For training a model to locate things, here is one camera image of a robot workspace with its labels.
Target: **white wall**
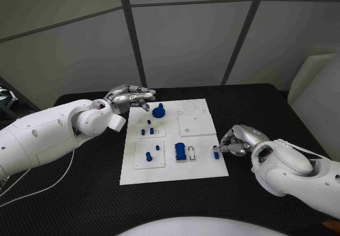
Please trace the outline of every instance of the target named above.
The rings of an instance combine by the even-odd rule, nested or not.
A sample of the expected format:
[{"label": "white wall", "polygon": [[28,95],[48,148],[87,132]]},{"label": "white wall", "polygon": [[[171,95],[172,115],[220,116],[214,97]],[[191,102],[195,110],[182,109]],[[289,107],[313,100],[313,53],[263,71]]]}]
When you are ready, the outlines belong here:
[{"label": "white wall", "polygon": [[63,94],[139,85],[122,10],[0,43],[0,75],[40,109]]},{"label": "white wall", "polygon": [[250,2],[132,7],[146,85],[218,85]]},{"label": "white wall", "polygon": [[119,0],[4,0],[0,39],[119,7]]},{"label": "white wall", "polygon": [[340,2],[262,1],[230,77],[287,90],[305,58],[340,48]]},{"label": "white wall", "polygon": [[309,83],[292,109],[326,154],[340,161],[340,54]]}]

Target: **blue block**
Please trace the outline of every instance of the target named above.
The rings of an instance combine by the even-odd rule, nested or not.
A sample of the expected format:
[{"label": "blue block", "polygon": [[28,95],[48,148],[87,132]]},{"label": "blue block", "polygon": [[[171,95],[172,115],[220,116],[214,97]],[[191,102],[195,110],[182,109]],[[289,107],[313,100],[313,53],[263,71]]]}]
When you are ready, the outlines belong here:
[{"label": "blue block", "polygon": [[214,154],[214,159],[218,159],[218,156],[217,156],[217,152],[213,152]]},{"label": "blue block", "polygon": [[185,151],[184,151],[184,143],[174,144],[175,149],[175,160],[185,160]]},{"label": "blue block", "polygon": [[149,152],[146,152],[145,154],[146,154],[146,161],[151,161],[151,160],[152,160],[152,157],[151,157]]},{"label": "blue block", "polygon": [[165,115],[165,110],[162,108],[162,104],[158,104],[158,107],[152,110],[152,116],[155,118],[161,118]]}]

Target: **white cable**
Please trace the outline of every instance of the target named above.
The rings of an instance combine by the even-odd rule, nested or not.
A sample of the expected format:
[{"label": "white cable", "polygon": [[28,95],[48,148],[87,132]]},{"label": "white cable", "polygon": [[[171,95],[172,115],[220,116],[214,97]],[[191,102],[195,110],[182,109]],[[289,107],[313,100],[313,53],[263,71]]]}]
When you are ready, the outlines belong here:
[{"label": "white cable", "polygon": [[21,177],[24,176],[24,174],[19,176],[19,178],[17,179],[17,181],[11,184],[11,186],[5,189],[5,191],[0,194],[0,197],[4,195],[4,193],[11,189],[11,187],[15,185],[15,183],[18,182],[18,180],[21,179]]},{"label": "white cable", "polygon": [[308,151],[306,149],[300,148],[299,146],[296,146],[296,145],[287,143],[287,142],[283,141],[282,139],[273,140],[273,142],[276,142],[276,143],[279,143],[279,144],[282,144],[282,145],[285,145],[285,146],[286,146],[286,145],[287,145],[287,146],[292,146],[292,147],[293,147],[295,149],[298,149],[299,151],[303,151],[303,152],[306,152],[306,153],[309,153],[309,154],[312,154],[312,155],[315,155],[315,156],[318,156],[318,157],[321,157],[321,158],[323,158],[323,159],[328,159],[326,157],[323,157],[323,156],[315,154],[313,152]]},{"label": "white cable", "polygon": [[31,193],[31,194],[28,194],[28,195],[24,195],[24,196],[21,196],[19,198],[12,199],[11,201],[8,201],[8,202],[4,203],[2,205],[0,205],[0,207],[2,207],[4,205],[9,204],[11,202],[14,202],[14,201],[17,201],[17,200],[19,200],[19,199],[22,199],[22,198],[25,198],[25,197],[28,197],[28,196],[37,194],[37,193],[40,193],[40,192],[48,190],[48,189],[60,182],[60,180],[63,179],[63,177],[64,177],[64,175],[66,175],[66,173],[67,173],[67,171],[68,171],[70,165],[71,165],[73,156],[74,156],[74,150],[73,150],[73,152],[71,152],[71,158],[70,158],[70,162],[68,162],[68,167],[67,167],[67,169],[66,169],[66,171],[64,171],[64,173],[63,173],[61,178],[58,179],[58,181],[57,181],[50,187],[47,187],[45,189],[43,189],[43,190],[40,190],[40,191],[37,191],[37,192],[34,192],[34,193]]}]

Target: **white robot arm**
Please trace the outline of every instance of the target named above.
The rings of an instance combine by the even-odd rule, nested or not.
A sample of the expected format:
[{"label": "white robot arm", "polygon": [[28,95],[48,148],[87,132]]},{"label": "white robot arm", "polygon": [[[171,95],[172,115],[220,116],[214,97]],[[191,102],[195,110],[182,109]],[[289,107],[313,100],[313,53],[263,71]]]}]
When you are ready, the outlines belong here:
[{"label": "white robot arm", "polygon": [[[0,179],[40,166],[102,134],[106,127],[119,132],[129,107],[148,111],[143,98],[155,91],[138,86],[115,87],[103,99],[77,100],[19,118],[0,130]],[[74,136],[73,128],[80,131]]]},{"label": "white robot arm", "polygon": [[244,125],[231,127],[214,152],[236,156],[250,152],[251,172],[263,189],[277,197],[290,194],[311,208],[340,219],[340,162],[308,160],[285,141],[269,141]]}]

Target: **black table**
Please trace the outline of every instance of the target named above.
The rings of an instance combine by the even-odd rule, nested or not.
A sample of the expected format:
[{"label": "black table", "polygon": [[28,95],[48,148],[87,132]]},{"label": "black table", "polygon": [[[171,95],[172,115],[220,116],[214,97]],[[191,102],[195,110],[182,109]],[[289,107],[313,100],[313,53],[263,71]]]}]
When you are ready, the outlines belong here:
[{"label": "black table", "polygon": [[[325,155],[277,90],[269,84],[159,88],[156,101],[204,98],[220,139],[244,124],[269,139],[282,138]],[[68,94],[54,105],[102,98],[106,92]],[[60,183],[43,193],[0,208],[1,235],[115,235],[149,221],[175,216],[240,220],[280,232],[331,217],[295,197],[270,195],[250,172],[250,155],[223,154],[228,177],[119,186],[126,126],[106,129],[74,151]],[[27,173],[0,204],[50,186],[68,165],[70,154]]]}]

